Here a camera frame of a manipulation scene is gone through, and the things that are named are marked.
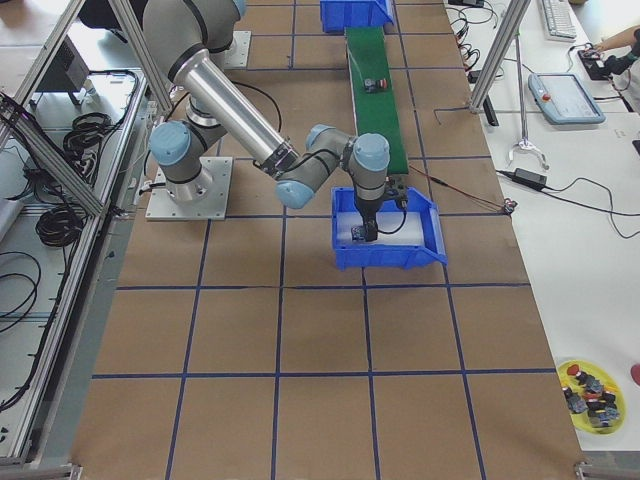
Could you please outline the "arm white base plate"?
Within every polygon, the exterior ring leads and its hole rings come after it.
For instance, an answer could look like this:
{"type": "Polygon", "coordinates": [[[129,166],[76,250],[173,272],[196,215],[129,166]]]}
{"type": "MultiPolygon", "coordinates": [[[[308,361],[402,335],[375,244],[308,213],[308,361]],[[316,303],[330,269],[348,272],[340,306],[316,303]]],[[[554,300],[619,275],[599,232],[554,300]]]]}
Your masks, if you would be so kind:
{"type": "Polygon", "coordinates": [[[225,69],[246,69],[249,61],[251,45],[251,31],[233,32],[233,40],[229,48],[224,52],[223,67],[225,69]]]}
{"type": "Polygon", "coordinates": [[[166,182],[159,170],[146,209],[150,221],[224,220],[232,178],[232,157],[201,157],[202,171],[189,184],[166,182]]]}

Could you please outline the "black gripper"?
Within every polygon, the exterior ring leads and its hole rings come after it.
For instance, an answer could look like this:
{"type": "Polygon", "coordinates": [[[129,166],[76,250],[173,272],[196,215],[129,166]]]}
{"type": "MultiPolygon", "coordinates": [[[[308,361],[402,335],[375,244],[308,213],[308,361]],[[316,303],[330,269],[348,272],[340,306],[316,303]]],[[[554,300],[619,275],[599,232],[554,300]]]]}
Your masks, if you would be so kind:
{"type": "Polygon", "coordinates": [[[376,214],[385,202],[393,201],[400,210],[407,208],[406,178],[405,174],[391,174],[381,185],[371,188],[365,188],[360,183],[353,181],[355,206],[363,220],[362,236],[365,242],[377,240],[376,214]]]}

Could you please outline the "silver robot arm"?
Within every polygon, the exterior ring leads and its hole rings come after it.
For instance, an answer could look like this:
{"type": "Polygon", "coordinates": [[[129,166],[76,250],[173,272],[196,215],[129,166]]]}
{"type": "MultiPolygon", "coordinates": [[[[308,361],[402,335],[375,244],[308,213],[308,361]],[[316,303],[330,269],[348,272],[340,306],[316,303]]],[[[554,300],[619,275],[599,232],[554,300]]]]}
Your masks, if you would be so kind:
{"type": "Polygon", "coordinates": [[[353,236],[373,242],[383,235],[377,213],[390,200],[390,145],[379,133],[352,136],[318,124],[296,152],[233,84],[213,56],[226,51],[246,12],[242,1],[150,1],[142,28],[157,67],[188,90],[202,113],[212,117],[253,157],[256,168],[276,182],[280,202],[303,208],[336,168],[349,174],[362,223],[353,236]]]}

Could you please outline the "person forearm at desk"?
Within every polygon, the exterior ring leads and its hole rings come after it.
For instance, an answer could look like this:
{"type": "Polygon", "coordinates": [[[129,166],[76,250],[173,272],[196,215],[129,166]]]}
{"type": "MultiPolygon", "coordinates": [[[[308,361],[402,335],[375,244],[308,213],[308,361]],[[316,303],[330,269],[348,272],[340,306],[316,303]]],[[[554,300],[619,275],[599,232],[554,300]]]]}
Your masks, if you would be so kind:
{"type": "Polygon", "coordinates": [[[633,46],[636,43],[635,33],[639,30],[639,26],[629,27],[619,33],[604,38],[601,42],[594,45],[594,49],[599,52],[633,46]]]}

